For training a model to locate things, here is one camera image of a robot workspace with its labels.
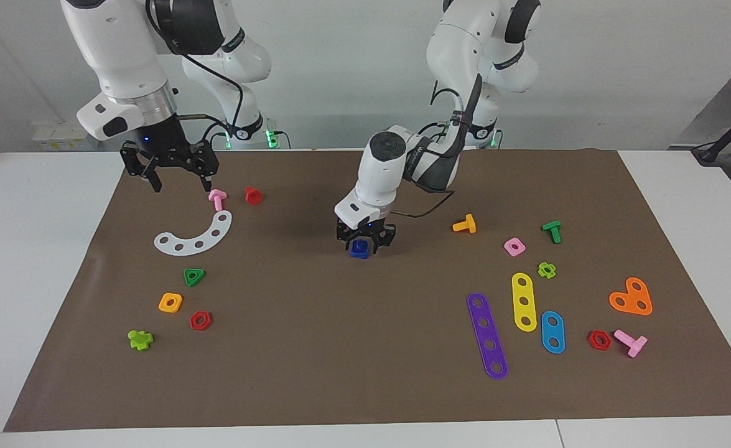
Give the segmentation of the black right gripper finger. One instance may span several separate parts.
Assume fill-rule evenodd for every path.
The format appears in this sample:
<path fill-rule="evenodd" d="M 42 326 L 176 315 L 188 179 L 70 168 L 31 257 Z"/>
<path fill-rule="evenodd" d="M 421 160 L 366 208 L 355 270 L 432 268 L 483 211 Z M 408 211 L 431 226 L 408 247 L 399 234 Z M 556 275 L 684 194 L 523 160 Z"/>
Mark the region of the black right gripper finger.
<path fill-rule="evenodd" d="M 147 164 L 143 164 L 139 156 L 142 153 L 135 142 L 123 142 L 121 145 L 121 158 L 124 168 L 130 176 L 141 177 L 149 182 L 155 192 L 161 192 L 162 182 L 157 175 L 158 158 L 151 157 Z"/>
<path fill-rule="evenodd" d="M 218 172 L 218 166 L 217 154 L 208 140 L 188 145 L 184 169 L 198 176 L 203 190 L 210 192 L 213 188 L 212 177 Z"/>

